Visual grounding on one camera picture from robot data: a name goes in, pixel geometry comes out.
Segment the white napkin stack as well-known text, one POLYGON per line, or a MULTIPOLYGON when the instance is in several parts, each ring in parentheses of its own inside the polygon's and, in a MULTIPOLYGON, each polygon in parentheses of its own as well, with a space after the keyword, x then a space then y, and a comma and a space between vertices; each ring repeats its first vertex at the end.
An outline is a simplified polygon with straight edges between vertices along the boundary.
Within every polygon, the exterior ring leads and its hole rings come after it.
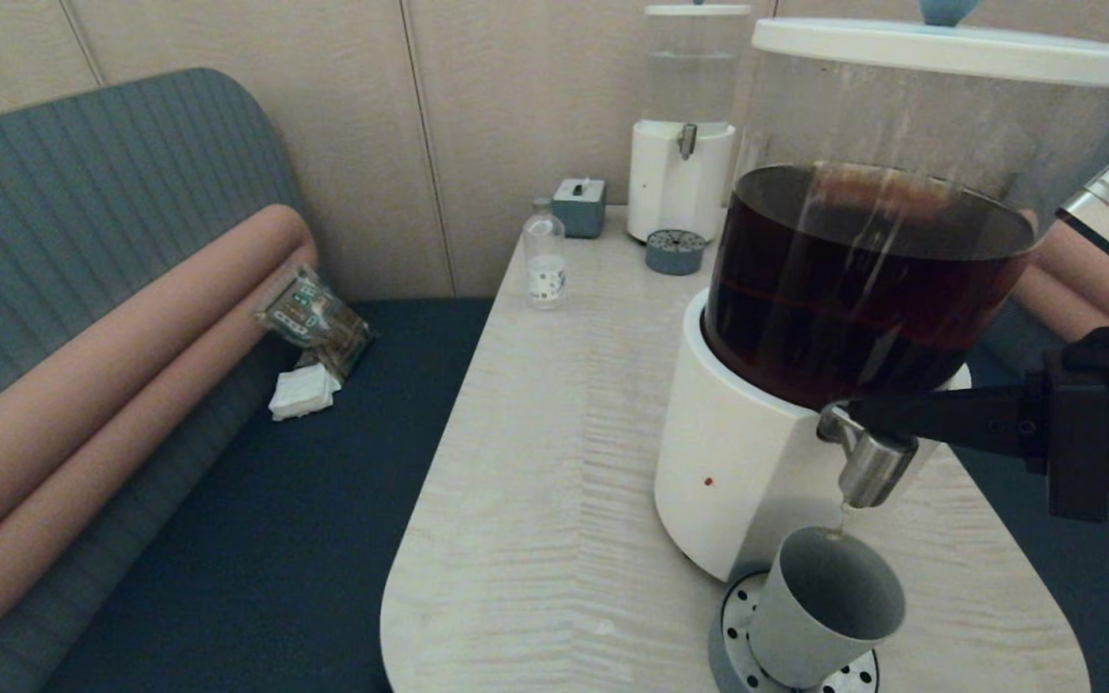
POLYGON ((321 363, 279 373, 269 399, 271 417, 279 422, 324 411, 333 405, 342 387, 336 374, 321 363))

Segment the green snack packet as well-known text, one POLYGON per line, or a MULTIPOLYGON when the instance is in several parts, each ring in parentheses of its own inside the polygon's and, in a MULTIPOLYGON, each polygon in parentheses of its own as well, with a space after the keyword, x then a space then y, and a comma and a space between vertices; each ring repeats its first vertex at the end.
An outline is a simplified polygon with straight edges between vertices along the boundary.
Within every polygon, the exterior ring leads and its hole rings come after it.
POLYGON ((305 263, 283 268, 254 308, 252 318, 302 350, 301 367, 321 364, 345 383, 375 339, 362 319, 305 263))

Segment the grey plastic cup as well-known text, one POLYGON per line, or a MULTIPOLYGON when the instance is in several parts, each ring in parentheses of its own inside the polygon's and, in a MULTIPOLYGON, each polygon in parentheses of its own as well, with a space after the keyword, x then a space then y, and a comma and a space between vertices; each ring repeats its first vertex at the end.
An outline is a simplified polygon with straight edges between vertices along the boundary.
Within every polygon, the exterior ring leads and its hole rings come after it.
POLYGON ((782 541, 759 591, 749 648, 769 677, 817 687, 905 623, 905 587, 875 549, 827 527, 782 541))

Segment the tea dispenser with white base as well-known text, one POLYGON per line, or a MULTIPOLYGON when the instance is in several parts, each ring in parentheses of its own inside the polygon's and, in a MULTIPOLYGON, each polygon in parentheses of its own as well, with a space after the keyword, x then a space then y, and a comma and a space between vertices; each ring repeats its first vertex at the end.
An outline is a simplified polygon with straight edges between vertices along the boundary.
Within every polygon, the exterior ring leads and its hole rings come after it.
POLYGON ((683 556, 728 580, 834 523, 845 457, 820 411, 964 389, 1108 132, 1109 85, 761 52, 657 463, 683 556))

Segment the small grey drip tray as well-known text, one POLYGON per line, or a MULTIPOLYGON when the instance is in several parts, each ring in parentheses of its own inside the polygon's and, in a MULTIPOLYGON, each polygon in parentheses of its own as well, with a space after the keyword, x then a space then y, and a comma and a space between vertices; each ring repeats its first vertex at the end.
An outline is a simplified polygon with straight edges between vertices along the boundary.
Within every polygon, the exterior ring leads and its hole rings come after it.
POLYGON ((683 230, 659 230, 647 238, 644 264, 669 276, 688 276, 703 267, 709 241, 683 230))

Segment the small water dispenser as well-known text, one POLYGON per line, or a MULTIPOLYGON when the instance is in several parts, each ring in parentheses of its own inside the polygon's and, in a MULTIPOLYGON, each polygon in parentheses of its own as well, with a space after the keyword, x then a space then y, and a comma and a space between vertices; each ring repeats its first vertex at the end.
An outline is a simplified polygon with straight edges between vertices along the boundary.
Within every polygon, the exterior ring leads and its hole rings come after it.
POLYGON ((734 156, 737 72, 751 16, 644 16, 641 115, 631 131, 628 231, 716 237, 734 156))

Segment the large perforated metal drip tray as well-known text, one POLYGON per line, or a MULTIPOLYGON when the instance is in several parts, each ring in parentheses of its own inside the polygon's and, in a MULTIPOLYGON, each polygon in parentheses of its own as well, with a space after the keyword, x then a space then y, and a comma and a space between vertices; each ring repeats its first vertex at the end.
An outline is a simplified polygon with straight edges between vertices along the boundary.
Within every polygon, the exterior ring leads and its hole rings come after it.
POLYGON ((867 651, 814 687, 787 687, 771 677, 751 650, 757 597, 766 570, 749 572, 728 587, 709 628, 708 660, 720 693, 882 693, 879 658, 867 651))

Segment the steel dispenser tap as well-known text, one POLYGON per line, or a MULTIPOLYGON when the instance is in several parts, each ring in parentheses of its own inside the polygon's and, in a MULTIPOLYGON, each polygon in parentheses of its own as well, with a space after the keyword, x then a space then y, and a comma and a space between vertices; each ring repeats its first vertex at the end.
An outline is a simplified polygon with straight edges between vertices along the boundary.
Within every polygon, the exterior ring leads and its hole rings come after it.
POLYGON ((867 428, 854 420, 844 402, 831 402, 820 411, 815 434, 840 445, 845 463, 838 487, 844 505, 854 509, 885 505, 919 451, 916 437, 867 428))

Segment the small grey box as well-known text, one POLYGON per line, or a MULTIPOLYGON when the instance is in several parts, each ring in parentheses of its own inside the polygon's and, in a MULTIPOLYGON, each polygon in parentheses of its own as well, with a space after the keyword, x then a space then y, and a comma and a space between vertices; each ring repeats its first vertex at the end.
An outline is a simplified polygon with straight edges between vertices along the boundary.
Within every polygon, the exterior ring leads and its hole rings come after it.
POLYGON ((552 211, 569 240, 597 240, 606 224, 606 179, 567 177, 554 188, 552 211))

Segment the clear plastic bottle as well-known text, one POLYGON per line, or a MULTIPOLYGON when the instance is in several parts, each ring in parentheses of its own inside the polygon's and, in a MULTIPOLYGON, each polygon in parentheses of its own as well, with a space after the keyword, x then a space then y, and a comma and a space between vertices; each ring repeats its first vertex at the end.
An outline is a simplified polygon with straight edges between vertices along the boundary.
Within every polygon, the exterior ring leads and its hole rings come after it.
POLYGON ((567 271, 564 254, 564 224, 554 215, 552 201, 537 197, 531 203, 531 215, 523 222, 525 269, 527 295, 537 310, 554 310, 566 298, 567 271))

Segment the white dispenser lid blue knob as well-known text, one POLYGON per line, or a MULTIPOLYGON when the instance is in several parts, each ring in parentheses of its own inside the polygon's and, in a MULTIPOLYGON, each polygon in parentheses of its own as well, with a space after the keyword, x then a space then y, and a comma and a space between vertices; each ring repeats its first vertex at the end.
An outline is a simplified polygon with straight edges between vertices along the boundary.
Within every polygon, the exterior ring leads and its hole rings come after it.
POLYGON ((784 57, 924 73, 1109 89, 1109 43, 974 26, 828 17, 757 19, 752 44, 784 57))

